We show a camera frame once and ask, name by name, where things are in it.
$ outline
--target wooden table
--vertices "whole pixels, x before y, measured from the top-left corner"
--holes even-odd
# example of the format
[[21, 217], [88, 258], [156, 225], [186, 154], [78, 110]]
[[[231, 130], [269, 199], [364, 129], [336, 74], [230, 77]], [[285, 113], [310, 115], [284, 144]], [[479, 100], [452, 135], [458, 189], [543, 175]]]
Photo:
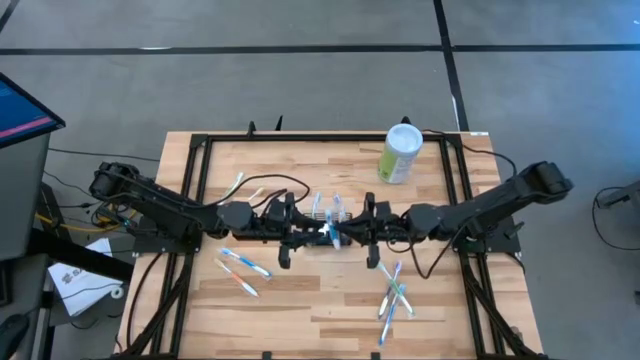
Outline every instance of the wooden table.
[[[190, 137], [191, 133], [187, 132], [167, 135], [158, 184], [180, 191]], [[472, 148], [491, 150], [487, 135], [463, 133], [462, 138]], [[367, 191], [375, 193], [377, 201], [389, 200], [392, 210], [398, 214], [412, 203], [448, 203], [436, 144], [425, 143], [413, 174], [404, 185], [388, 185], [379, 180], [376, 169], [383, 145], [371, 142], [214, 143], [204, 202], [218, 199], [242, 171], [246, 176], [282, 173], [305, 181], [313, 192], [298, 204], [303, 211], [311, 208], [317, 191], [323, 193], [325, 205], [331, 203], [334, 192], [339, 193], [347, 210], [355, 215], [362, 211]], [[450, 151], [459, 184], [453, 149]], [[201, 158], [199, 154], [192, 197]], [[492, 156], [465, 151], [465, 158], [474, 194], [499, 183]], [[237, 193], [236, 199], [246, 199], [259, 187], [265, 188], [264, 194], [283, 187], [294, 191], [296, 197], [303, 192], [299, 185], [286, 180], [264, 179], [249, 182]], [[463, 198], [461, 189], [458, 189], [458, 198]], [[444, 245], [444, 242], [425, 241], [416, 246], [423, 268], [428, 268]], [[230, 263], [230, 267], [257, 289], [259, 299], [249, 297], [215, 266], [213, 259], [222, 246], [235, 249], [274, 273], [273, 279], [267, 282], [248, 268]], [[180, 357], [259, 358], [263, 351], [272, 351], [275, 358], [366, 359], [371, 352], [379, 351], [382, 358], [475, 358], [459, 261], [453, 252], [447, 252], [433, 276], [423, 280], [417, 275], [409, 253], [395, 254], [380, 244], [382, 262], [388, 269], [393, 268], [396, 260], [403, 260], [399, 281], [407, 284], [407, 298], [416, 311], [416, 317], [408, 320], [404, 308], [398, 309], [383, 348], [377, 345], [382, 324], [376, 320], [376, 313], [387, 282], [380, 271], [366, 268], [367, 248], [300, 249], [291, 252], [290, 270], [278, 266], [277, 252], [277, 242], [263, 245], [239, 242], [232, 237], [203, 240], [201, 252], [195, 257]], [[145, 255], [136, 261], [125, 315], [133, 289], [152, 258], [153, 255]], [[157, 309], [166, 258], [167, 255], [163, 255], [156, 263], [141, 291], [133, 321], [134, 335]], [[498, 309], [507, 322], [522, 333], [530, 348], [542, 351], [522, 269], [502, 254], [489, 256], [489, 268]], [[481, 314], [487, 351], [492, 351], [486, 315], [482, 310]], [[118, 335], [122, 344], [125, 344], [126, 318], [123, 317]], [[173, 313], [167, 319], [164, 350], [169, 348]]]

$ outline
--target concrete floor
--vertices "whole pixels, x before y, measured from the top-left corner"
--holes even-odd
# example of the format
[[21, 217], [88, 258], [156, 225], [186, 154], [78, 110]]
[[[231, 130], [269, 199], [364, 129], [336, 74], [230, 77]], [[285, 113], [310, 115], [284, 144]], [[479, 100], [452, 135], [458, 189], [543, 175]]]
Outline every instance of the concrete floor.
[[[0, 0], [0, 13], [8, 3]], [[454, 45], [640, 43], [637, 1], [443, 3]], [[0, 33], [0, 48], [439, 42], [428, 0], [20, 0]], [[555, 161], [576, 184], [553, 209], [517, 216], [526, 222], [520, 239], [546, 353], [636, 359], [640, 254], [599, 242], [589, 212], [599, 188], [640, 180], [640, 53], [455, 60], [470, 129], [489, 131], [496, 151], [520, 168]], [[248, 121], [270, 129], [281, 114], [285, 129], [383, 130], [403, 115], [421, 127], [457, 129], [439, 52], [0, 56], [0, 71], [67, 121], [51, 145], [74, 150], [159, 157], [167, 131], [240, 130]], [[51, 153], [46, 167], [87, 187], [100, 160]], [[155, 173], [155, 164], [135, 163]], [[500, 170], [509, 174], [502, 163]], [[86, 200], [48, 183], [60, 203]], [[640, 246], [632, 215], [625, 205], [599, 213], [605, 236]], [[113, 314], [101, 304], [91, 317], [100, 309]], [[60, 327], [53, 358], [107, 356], [118, 323], [102, 316], [91, 330]]]

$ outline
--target monitor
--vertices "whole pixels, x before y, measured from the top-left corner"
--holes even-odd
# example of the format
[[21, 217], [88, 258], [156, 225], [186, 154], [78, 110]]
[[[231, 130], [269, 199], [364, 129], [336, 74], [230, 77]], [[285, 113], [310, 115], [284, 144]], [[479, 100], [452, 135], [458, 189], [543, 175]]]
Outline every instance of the monitor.
[[64, 126], [60, 117], [0, 73], [0, 148]]

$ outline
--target yellow cable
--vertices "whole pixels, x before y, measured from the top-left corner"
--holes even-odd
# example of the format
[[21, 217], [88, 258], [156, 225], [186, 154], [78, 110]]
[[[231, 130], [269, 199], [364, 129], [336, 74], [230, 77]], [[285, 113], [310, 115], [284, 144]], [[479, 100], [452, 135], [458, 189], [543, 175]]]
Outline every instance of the yellow cable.
[[[131, 215], [129, 215], [129, 219], [132, 219], [132, 218], [133, 218], [137, 213], [138, 213], [138, 211], [137, 211], [137, 210], [133, 210], [133, 212], [131, 212]], [[37, 218], [38, 220], [40, 220], [40, 221], [44, 221], [44, 222], [46, 222], [47, 224], [53, 224], [53, 220], [51, 220], [51, 219], [49, 219], [49, 218], [47, 218], [47, 217], [45, 217], [45, 216], [42, 216], [42, 215], [40, 215], [40, 214], [38, 214], [38, 213], [36, 213], [35, 215], [36, 215], [36, 218]], [[113, 230], [115, 230], [115, 229], [119, 228], [120, 226], [122, 226], [122, 225], [120, 225], [120, 224], [118, 224], [118, 225], [113, 225], [113, 226], [106, 227], [106, 228], [104, 228], [104, 229], [92, 229], [92, 228], [83, 228], [83, 227], [73, 226], [73, 225], [67, 225], [67, 224], [60, 224], [60, 227], [63, 227], [63, 228], [65, 228], [65, 229], [73, 230], [73, 231], [87, 232], [87, 233], [104, 233], [104, 232], [109, 232], [109, 231], [113, 231]]]

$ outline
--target cylindrical container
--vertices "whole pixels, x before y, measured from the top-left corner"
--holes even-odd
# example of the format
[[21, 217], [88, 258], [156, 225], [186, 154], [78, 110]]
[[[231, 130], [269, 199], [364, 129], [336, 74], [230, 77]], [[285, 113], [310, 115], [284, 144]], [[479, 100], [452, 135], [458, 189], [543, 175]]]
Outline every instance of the cylindrical container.
[[390, 184], [409, 178], [411, 165], [422, 148], [422, 133], [410, 124], [398, 124], [389, 130], [378, 164], [378, 176]]

